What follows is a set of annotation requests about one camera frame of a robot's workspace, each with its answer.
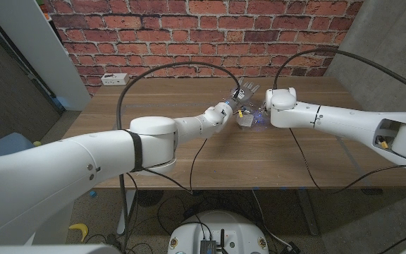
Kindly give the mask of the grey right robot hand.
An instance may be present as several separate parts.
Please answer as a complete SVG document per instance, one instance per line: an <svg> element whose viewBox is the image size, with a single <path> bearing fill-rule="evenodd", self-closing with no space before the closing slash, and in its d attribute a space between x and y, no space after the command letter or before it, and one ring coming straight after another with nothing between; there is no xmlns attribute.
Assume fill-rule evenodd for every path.
<svg viewBox="0 0 406 254"><path fill-rule="evenodd" d="M266 108L266 102L262 102L255 110L255 119L257 123L266 123L270 121L268 109Z"/></svg>

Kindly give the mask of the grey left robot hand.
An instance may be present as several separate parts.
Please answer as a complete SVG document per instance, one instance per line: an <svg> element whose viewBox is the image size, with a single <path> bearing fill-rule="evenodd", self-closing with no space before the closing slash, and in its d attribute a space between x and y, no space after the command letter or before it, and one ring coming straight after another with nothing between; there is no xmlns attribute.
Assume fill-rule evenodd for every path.
<svg viewBox="0 0 406 254"><path fill-rule="evenodd" d="M231 97L237 102L237 106L241 107L247 104L249 100L253 97L254 93L260 88L259 84L253 82L246 82L240 86L240 91L237 97L234 97L236 89L233 88L230 91Z"/></svg>

